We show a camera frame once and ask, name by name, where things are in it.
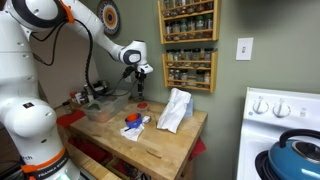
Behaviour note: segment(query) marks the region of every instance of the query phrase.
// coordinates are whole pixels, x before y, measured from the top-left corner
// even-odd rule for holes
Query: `wooden shelf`
[[[177,88],[184,88],[184,89],[194,89],[194,90],[202,90],[202,91],[209,91],[210,93],[213,93],[213,91],[216,88],[216,75],[217,75],[217,58],[218,58],[218,52],[215,51],[211,54],[211,61],[205,61],[205,60],[199,60],[199,61],[194,61],[194,60],[178,60],[178,61],[168,61],[167,60],[167,55],[162,54],[162,66],[163,66],[163,75],[164,75],[164,85],[165,87],[177,87]],[[206,68],[206,67],[197,67],[194,68],[192,66],[168,66],[168,62],[190,62],[190,63],[211,63],[211,66]],[[182,86],[182,85],[177,85],[177,84],[170,84],[170,82],[185,82],[188,84],[188,82],[191,81],[183,81],[183,80],[169,80],[169,69],[188,69],[188,70],[206,70],[210,71],[210,83],[205,83],[205,82],[192,82],[195,84],[202,84],[202,85],[207,85],[208,87],[196,87],[196,86]]]
[[[161,44],[173,44],[173,43],[185,43],[185,42],[203,42],[203,41],[217,41],[219,39],[219,26],[220,26],[220,0],[207,0],[207,1],[200,1],[194,4],[188,4],[185,6],[178,6],[175,8],[169,8],[165,9],[163,1],[158,1],[158,14],[159,14],[159,27],[160,27],[160,40]],[[172,11],[184,7],[189,7],[189,6],[195,6],[199,4],[206,4],[206,3],[213,3],[213,9],[212,10],[205,10],[202,12],[194,12],[192,14],[183,14],[183,15],[177,15],[174,17],[164,17],[163,13],[166,11]],[[188,17],[194,17],[194,16],[199,16],[199,15],[205,15],[205,14],[212,14],[212,21],[213,21],[213,29],[206,29],[206,30],[201,30],[201,31],[187,31],[187,32],[182,32],[182,33],[171,33],[171,34],[166,34],[165,32],[165,23],[166,22],[171,22],[175,20],[179,20],[181,18],[188,18]],[[167,41],[166,37],[168,36],[177,36],[185,33],[198,33],[198,32],[205,32],[208,33],[209,38],[204,37],[204,38],[193,38],[193,39],[180,39],[180,40],[170,40]]]

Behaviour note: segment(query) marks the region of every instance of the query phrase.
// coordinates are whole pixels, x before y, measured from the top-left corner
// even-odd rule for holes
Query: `green wall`
[[[96,11],[98,0],[88,0]],[[148,75],[144,95],[167,103],[170,89],[163,85],[161,53],[171,47],[219,49],[217,88],[213,94],[190,91],[195,108],[207,111],[208,121],[201,135],[207,150],[196,158],[195,179],[233,179],[246,88],[320,93],[320,1],[318,0],[228,0],[221,2],[220,40],[207,43],[160,44],[156,0],[115,0],[121,29],[114,42],[128,45],[144,40]],[[254,37],[251,61],[235,61],[238,38]],[[95,48],[98,72],[113,86],[124,66]],[[124,83],[121,87],[129,88]]]

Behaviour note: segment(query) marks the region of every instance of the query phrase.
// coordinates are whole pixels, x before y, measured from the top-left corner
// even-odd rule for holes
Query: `stove knob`
[[[290,107],[287,104],[285,104],[283,100],[280,100],[280,103],[273,108],[273,113],[278,118],[284,118],[288,116],[290,112],[291,112]]]
[[[260,99],[259,102],[256,102],[253,105],[253,110],[257,113],[257,114],[263,114],[265,112],[267,112],[269,110],[269,105],[266,101],[263,101],[262,99]]]

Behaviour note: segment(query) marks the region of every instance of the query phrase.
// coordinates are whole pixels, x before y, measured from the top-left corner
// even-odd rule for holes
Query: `wall outlet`
[[[253,38],[239,38],[236,60],[241,60],[241,61],[251,60],[252,46],[253,46]]]
[[[126,77],[125,81],[126,81],[127,83],[131,83],[131,76]]]

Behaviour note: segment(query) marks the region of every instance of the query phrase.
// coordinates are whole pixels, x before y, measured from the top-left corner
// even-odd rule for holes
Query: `blue kettle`
[[[268,152],[272,170],[281,180],[320,179],[320,148],[310,142],[289,140],[309,136],[320,140],[320,132],[294,129],[284,132]]]

